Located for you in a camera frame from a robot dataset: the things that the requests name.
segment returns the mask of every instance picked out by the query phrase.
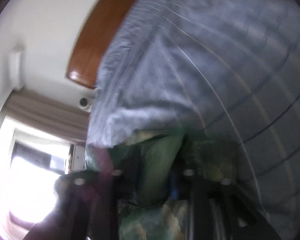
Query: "beige curtain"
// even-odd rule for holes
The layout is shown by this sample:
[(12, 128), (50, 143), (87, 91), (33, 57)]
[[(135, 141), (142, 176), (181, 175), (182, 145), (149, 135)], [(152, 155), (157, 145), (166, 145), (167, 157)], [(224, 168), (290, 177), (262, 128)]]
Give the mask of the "beige curtain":
[(72, 142), (87, 139), (89, 114), (32, 91), (13, 91), (3, 109), (12, 118)]

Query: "white wall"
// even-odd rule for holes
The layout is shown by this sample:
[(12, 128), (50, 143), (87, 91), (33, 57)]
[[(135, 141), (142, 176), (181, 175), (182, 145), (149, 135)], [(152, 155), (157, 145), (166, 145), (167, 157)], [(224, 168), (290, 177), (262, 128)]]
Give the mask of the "white wall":
[(86, 147), (85, 145), (75, 145), (72, 157), (72, 172), (79, 172), (83, 170), (84, 157), (85, 157)]
[(26, 87), (71, 106), (93, 95), (65, 78), (77, 36), (97, 0), (11, 0), (0, 15), (0, 92), (8, 86), (7, 54), (25, 48)]

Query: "green fabric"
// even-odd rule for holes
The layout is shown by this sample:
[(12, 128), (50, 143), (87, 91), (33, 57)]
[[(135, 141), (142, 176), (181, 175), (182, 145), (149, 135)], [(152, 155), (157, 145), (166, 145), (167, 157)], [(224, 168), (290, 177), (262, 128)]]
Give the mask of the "green fabric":
[[(237, 150), (236, 144), (207, 138), (204, 131), (183, 129), (138, 131), (109, 149), (114, 168), (136, 185), (131, 203), (118, 203), (120, 240), (184, 240), (188, 203), (168, 198), (169, 172), (176, 156), (206, 179), (228, 178), (234, 183)], [(88, 169), (98, 167), (90, 164)]]
[(91, 145), (86, 146), (84, 165), (87, 170), (99, 172), (99, 164), (94, 155), (94, 149)]
[(164, 202), (168, 195), (169, 172), (182, 141), (183, 134), (162, 135), (132, 146), (119, 145), (109, 149), (115, 169), (127, 173), (137, 168), (133, 174), (137, 181), (134, 204), (149, 207)]

